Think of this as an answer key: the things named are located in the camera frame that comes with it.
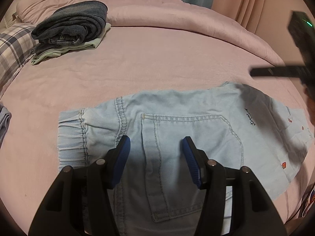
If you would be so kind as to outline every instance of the green led indicator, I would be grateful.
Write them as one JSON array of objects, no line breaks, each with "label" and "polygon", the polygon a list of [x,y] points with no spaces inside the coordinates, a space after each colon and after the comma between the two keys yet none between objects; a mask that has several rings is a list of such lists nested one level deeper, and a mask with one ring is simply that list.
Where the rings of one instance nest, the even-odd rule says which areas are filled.
[{"label": "green led indicator", "polygon": [[308,23],[311,27],[313,27],[313,25],[311,23],[309,23],[308,21],[306,21],[305,19],[303,19],[306,23]]}]

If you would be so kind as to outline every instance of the back pocket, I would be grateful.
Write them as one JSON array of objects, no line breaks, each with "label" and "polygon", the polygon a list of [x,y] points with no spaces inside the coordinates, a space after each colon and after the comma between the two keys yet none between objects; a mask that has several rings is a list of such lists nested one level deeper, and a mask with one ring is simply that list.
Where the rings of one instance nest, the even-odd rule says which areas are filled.
[{"label": "back pocket", "polygon": [[[181,140],[190,136],[209,159],[225,167],[243,165],[243,146],[221,115],[142,115],[142,140],[146,158],[145,188],[155,222],[193,213],[202,208],[205,191],[193,184]],[[226,198],[232,196],[229,189]]]}]

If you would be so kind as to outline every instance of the gray garment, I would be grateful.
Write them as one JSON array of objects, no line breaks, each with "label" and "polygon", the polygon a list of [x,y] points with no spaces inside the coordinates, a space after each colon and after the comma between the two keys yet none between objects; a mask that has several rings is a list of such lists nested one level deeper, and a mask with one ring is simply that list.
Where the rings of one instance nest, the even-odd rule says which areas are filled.
[{"label": "gray garment", "polygon": [[2,145],[4,136],[9,128],[11,117],[11,113],[3,106],[3,104],[0,104],[0,146]]},{"label": "gray garment", "polygon": [[106,24],[107,6],[99,1],[84,1],[62,7],[39,23],[32,38],[39,40],[31,54],[58,45],[79,45],[95,39]]},{"label": "gray garment", "polygon": [[[302,109],[290,109],[248,85],[143,91],[61,112],[59,169],[91,164],[122,135],[130,137],[130,154],[121,182],[108,191],[121,236],[194,234],[205,191],[193,184],[181,151],[186,136],[223,166],[250,167],[273,200],[288,188],[312,143]],[[231,197],[228,187],[225,233]]]}]

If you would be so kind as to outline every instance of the blue rubber pad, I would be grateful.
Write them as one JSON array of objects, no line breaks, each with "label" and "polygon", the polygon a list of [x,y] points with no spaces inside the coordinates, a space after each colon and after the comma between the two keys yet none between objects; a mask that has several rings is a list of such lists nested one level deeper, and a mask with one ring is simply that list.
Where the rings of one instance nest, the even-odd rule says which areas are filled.
[{"label": "blue rubber pad", "polygon": [[185,138],[182,141],[182,150],[185,155],[186,162],[190,171],[190,175],[192,176],[193,182],[198,188],[200,188],[201,187],[200,168],[195,159],[195,156],[193,155],[193,151],[190,149],[190,146]]},{"label": "blue rubber pad", "polygon": [[116,163],[113,167],[113,177],[111,180],[111,186],[114,188],[116,184],[120,182],[123,169],[125,168],[125,164],[127,162],[128,156],[130,152],[130,138],[126,138],[125,143],[123,144],[119,155],[117,157]]}]

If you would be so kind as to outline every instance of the plaid pillow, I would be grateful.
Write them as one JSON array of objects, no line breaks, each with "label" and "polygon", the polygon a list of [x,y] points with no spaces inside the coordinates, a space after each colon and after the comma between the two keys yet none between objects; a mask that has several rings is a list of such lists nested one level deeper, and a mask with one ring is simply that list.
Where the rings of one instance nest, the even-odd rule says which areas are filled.
[{"label": "plaid pillow", "polygon": [[31,37],[34,28],[28,23],[17,23],[0,34],[0,97],[30,59],[31,48],[38,43]]}]

